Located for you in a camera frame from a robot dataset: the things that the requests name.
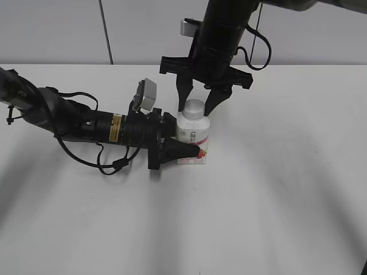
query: plastic bottle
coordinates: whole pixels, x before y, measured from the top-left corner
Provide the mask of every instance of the plastic bottle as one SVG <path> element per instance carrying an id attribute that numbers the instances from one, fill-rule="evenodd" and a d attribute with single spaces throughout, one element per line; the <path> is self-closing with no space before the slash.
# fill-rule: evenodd
<path id="1" fill-rule="evenodd" d="M 186 102 L 183 112 L 178 113 L 176 127 L 177 140 L 200 147 L 199 155 L 196 158 L 179 159 L 178 163 L 206 163 L 210 120 L 209 117 L 204 116 L 204 109 L 204 102 L 197 99 L 190 99 Z"/>

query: gray wall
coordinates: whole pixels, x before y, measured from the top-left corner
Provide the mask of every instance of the gray wall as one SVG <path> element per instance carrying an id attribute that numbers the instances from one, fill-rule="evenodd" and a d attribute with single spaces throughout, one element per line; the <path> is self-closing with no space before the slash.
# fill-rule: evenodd
<path id="1" fill-rule="evenodd" d="M 207 0 L 103 0 L 116 64 L 187 55 L 179 20 L 202 19 Z M 250 20 L 256 25 L 257 13 Z M 319 3 L 299 13 L 265 5 L 260 32 L 273 64 L 367 64 L 367 15 Z M 242 44 L 250 49 L 251 35 Z M 254 63 L 267 49 L 256 43 Z M 0 63 L 108 64 L 98 0 L 1 0 Z M 234 60 L 243 64 L 243 56 Z"/>

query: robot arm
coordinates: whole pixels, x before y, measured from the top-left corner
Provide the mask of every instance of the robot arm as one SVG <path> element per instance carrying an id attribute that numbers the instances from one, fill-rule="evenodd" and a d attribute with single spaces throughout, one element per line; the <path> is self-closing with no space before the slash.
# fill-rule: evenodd
<path id="1" fill-rule="evenodd" d="M 262 2 L 302 11 L 312 7 L 316 0 Z M 367 13 L 365 0 L 321 2 Z M 181 33 L 193 37 L 189 55 L 162 57 L 160 68 L 161 73 L 177 75 L 179 111 L 183 110 L 193 89 L 193 80 L 204 83 L 204 87 L 211 90 L 205 103 L 206 116 L 231 96 L 233 85 L 250 88 L 253 82 L 251 74 L 232 68 L 230 64 L 237 53 L 244 30 L 249 29 L 248 20 L 258 5 L 258 0 L 209 0 L 202 22 L 193 19 L 182 21 Z M 152 89 L 154 96 L 149 95 Z M 70 95 L 59 93 L 51 87 L 36 88 L 15 71 L 0 68 L 0 102 L 9 105 L 8 123 L 13 122 L 12 111 L 17 108 L 27 122 L 53 132 L 65 152 L 83 164 L 99 168 L 102 172 L 103 168 L 114 168 L 115 171 L 111 173 L 114 174 L 128 165 L 140 148 L 148 149 L 150 169 L 159 169 L 161 163 L 174 159 L 198 155 L 197 146 L 172 139 L 175 136 L 175 118 L 169 113 L 161 115 L 162 110 L 156 108 L 147 115 L 140 111 L 141 108 L 150 111 L 155 101 L 155 84 L 148 79 L 139 83 L 126 116 L 91 110 L 84 104 L 64 97 Z M 97 164 L 88 163 L 74 156 L 65 146 L 64 140 L 93 142 L 100 146 L 100 143 L 111 143 L 137 149 L 129 158 L 126 154 L 123 159 L 101 166 L 98 161 Z"/>
<path id="2" fill-rule="evenodd" d="M 307 10 L 316 0 L 263 0 L 261 2 L 292 9 Z M 334 6 L 367 13 L 365 0 L 322 0 Z M 205 103 L 205 115 L 209 115 L 221 102 L 232 94 L 232 86 L 249 89 L 251 74 L 230 66 L 244 30 L 258 0 L 209 0 L 202 22 L 186 19 L 181 34 L 193 37 L 188 57 L 162 57 L 161 73 L 177 75 L 179 111 L 193 89 L 193 80 L 204 83 L 211 92 Z"/>
<path id="3" fill-rule="evenodd" d="M 13 108 L 21 112 L 21 118 L 30 124 L 53 132 L 64 151 L 74 160 L 99 168 L 113 168 L 118 172 L 136 156 L 141 148 L 148 149 L 148 168 L 158 170 L 162 163 L 179 158 L 196 157 L 197 146 L 178 142 L 175 136 L 176 118 L 153 108 L 145 115 L 140 109 L 150 111 L 155 102 L 157 86 L 149 79 L 139 83 L 136 95 L 130 103 L 127 115 L 91 110 L 73 100 L 73 94 L 59 93 L 52 87 L 36 88 L 14 70 L 0 68 L 0 102 L 9 105 L 8 124 L 14 121 Z M 131 157 L 126 156 L 110 165 L 89 163 L 71 153 L 64 144 L 69 142 L 109 143 L 127 148 L 136 147 Z"/>

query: white bottle cap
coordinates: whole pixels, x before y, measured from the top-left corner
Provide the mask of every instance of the white bottle cap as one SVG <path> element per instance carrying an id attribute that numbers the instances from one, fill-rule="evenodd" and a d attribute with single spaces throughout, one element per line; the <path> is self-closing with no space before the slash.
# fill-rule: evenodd
<path id="1" fill-rule="evenodd" d="M 205 104 L 198 99 L 190 99 L 186 101 L 183 109 L 183 116 L 187 119 L 198 120 L 204 117 Z"/>

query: wire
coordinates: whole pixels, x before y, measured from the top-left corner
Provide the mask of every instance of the wire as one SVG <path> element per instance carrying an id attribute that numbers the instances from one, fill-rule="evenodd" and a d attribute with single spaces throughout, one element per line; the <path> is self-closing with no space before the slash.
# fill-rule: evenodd
<path id="1" fill-rule="evenodd" d="M 89 93 L 84 93 L 84 92 L 75 92 L 75 93 L 57 93 L 59 96 L 61 97 L 65 97 L 65 98 L 68 98 L 68 97 L 74 97 L 74 96 L 86 96 L 86 97 L 89 97 L 90 99 L 94 100 L 96 102 L 96 108 L 95 108 L 95 111 L 98 110 L 98 100 L 90 95 Z"/>
<path id="2" fill-rule="evenodd" d="M 235 54 L 238 54 L 238 51 L 239 51 L 239 50 L 242 50 L 242 51 L 244 52 L 244 54 L 245 54 L 245 61 L 246 61 L 247 66 L 249 66 L 249 67 L 250 67 L 251 69 L 253 69 L 253 70 L 262 70 L 262 69 L 266 68 L 266 67 L 269 65 L 269 63 L 270 63 L 271 54 L 272 54 L 271 45 L 270 45 L 269 41 L 267 40 L 267 38 L 266 38 L 265 36 L 263 36 L 261 33 L 259 33 L 259 31 L 254 30 L 254 29 L 253 29 L 253 28 L 251 28 L 249 25 L 247 25 L 246 29 L 247 29 L 250 33 L 252 33 L 253 35 L 255 35 L 255 36 L 259 37 L 261 40 L 263 40 L 263 41 L 264 41 L 264 43 L 267 45 L 268 50 L 269 50 L 269 56 L 268 56 L 268 59 L 266 60 L 266 63 L 265 63 L 265 65 L 264 65 L 264 66 L 262 66 L 261 68 L 257 68 L 257 67 L 255 67 L 255 66 L 253 66 L 253 65 L 251 64 L 250 60 L 248 59 L 247 51 L 246 51 L 246 49 L 245 49 L 244 47 L 239 46 L 239 47 L 237 48 L 237 51 L 236 51 L 236 53 L 235 53 Z"/>
<path id="3" fill-rule="evenodd" d="M 139 151 L 140 149 L 142 148 L 143 146 L 143 142 L 144 142 L 144 138 L 145 138 L 145 129 L 143 130 L 143 134 L 142 134 L 142 138 L 139 142 L 139 145 L 138 147 L 136 148 L 136 150 L 134 151 L 134 153 L 132 153 L 132 155 L 128 158 L 127 155 L 128 155 L 128 152 L 130 150 L 130 146 L 127 146 L 126 147 L 126 153 L 125 153 L 125 156 L 122 158 L 122 159 L 118 159 L 118 160 L 115 160 L 113 163 L 112 163 L 112 166 L 113 168 L 115 169 L 113 172 L 110 172 L 110 173 L 107 173 L 103 170 L 103 167 L 101 165 L 101 155 L 102 155 L 102 152 L 104 150 L 104 146 L 103 144 L 100 144 L 99 142 L 96 142 L 96 144 L 98 146 L 101 146 L 101 151 L 99 151 L 98 153 L 98 157 L 97 157 L 97 165 L 98 165 L 98 169 L 99 171 L 103 174 L 103 175 L 108 175 L 108 176 L 111 176 L 111 175 L 114 175 L 116 174 L 117 172 L 119 172 L 123 167 L 125 166 L 128 166 L 130 161 L 132 161 L 138 154 L 139 154 Z"/>
<path id="4" fill-rule="evenodd" d="M 257 31 L 259 30 L 260 17 L 261 17 L 261 12 L 263 11 L 263 5 L 264 5 L 263 3 L 261 3 L 261 5 L 260 5 L 259 17 L 257 18 L 257 24 L 256 24 L 256 30 Z M 251 55 L 250 55 L 250 63 L 252 63 L 253 51 L 255 50 L 256 37 L 257 36 L 253 36 L 252 49 L 251 49 Z"/>
<path id="5" fill-rule="evenodd" d="M 99 168 L 100 166 L 98 164 L 95 164 L 95 163 L 91 163 L 91 162 L 87 162 L 86 160 L 83 160 L 83 159 L 80 159 L 78 158 L 76 155 L 74 155 L 73 153 L 70 152 L 70 150 L 68 149 L 68 147 L 65 145 L 64 141 L 62 140 L 57 128 L 56 128 L 56 125 L 53 121 L 53 118 L 52 118 L 52 114 L 51 114 L 51 111 L 48 107 L 48 104 L 45 100 L 45 98 L 43 97 L 42 93 L 40 92 L 40 90 L 38 90 L 30 81 L 28 81 L 27 79 L 21 77 L 21 76 L 18 76 L 41 100 L 41 104 L 42 106 L 44 107 L 45 109 L 45 112 L 46 112 L 46 115 L 47 115 L 47 118 L 49 120 L 49 123 L 51 125 L 51 128 L 52 128 L 52 131 L 54 133 L 54 136 L 55 138 L 57 139 L 58 143 L 60 144 L 61 148 L 65 151 L 65 153 L 67 153 L 72 159 L 76 160 L 77 162 L 80 162 L 86 166 L 90 166 L 90 167 L 93 167 L 93 168 Z M 102 168 L 113 168 L 113 165 L 112 164 L 109 164 L 109 165 L 101 165 Z"/>

